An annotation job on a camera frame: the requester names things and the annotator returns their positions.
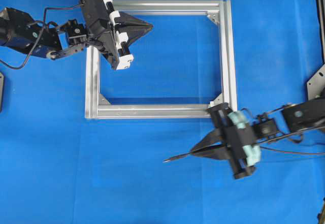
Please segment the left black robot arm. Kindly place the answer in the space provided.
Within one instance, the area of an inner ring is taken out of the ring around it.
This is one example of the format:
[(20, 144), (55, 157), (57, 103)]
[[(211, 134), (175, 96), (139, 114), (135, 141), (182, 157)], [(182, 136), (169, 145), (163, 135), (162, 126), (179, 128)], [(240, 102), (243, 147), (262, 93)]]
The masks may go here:
[(81, 8), (85, 24), (76, 19), (59, 25), (34, 20), (14, 8), (1, 10), (1, 46), (27, 57), (61, 59), (93, 46), (114, 70), (130, 67), (129, 47), (153, 29), (153, 25), (113, 6), (113, 0), (79, 0), (66, 10)]

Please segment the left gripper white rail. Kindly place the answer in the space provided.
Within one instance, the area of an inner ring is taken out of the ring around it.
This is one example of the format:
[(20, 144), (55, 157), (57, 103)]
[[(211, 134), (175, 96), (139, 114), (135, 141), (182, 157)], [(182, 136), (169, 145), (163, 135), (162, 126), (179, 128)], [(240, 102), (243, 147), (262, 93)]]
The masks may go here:
[(134, 56), (129, 46), (149, 33), (152, 24), (115, 10), (112, 0), (79, 0), (79, 3), (89, 32), (89, 44), (97, 48), (113, 70), (130, 68)]

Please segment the right gripper teal pads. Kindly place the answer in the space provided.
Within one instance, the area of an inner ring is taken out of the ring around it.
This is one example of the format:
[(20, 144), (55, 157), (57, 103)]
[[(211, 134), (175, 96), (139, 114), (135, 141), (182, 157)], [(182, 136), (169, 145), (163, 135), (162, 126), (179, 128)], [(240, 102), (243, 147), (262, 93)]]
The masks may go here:
[(250, 176), (261, 160), (261, 149), (248, 119), (228, 103), (207, 109), (216, 129), (209, 132), (189, 152), (194, 156), (229, 160), (235, 179)]

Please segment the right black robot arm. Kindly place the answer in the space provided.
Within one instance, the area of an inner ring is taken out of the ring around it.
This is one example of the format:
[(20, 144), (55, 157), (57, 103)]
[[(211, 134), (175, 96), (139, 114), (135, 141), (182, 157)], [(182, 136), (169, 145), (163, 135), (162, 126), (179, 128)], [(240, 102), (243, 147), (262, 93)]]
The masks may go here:
[(261, 160), (260, 143), (271, 143), (302, 135), (307, 130), (324, 129), (324, 100), (313, 99), (296, 105), (279, 108), (289, 129), (284, 134), (269, 113), (255, 117), (253, 123), (241, 111), (234, 111), (228, 103), (210, 107), (215, 129), (197, 143), (189, 154), (196, 157), (229, 161), (235, 179), (250, 176), (255, 164)]

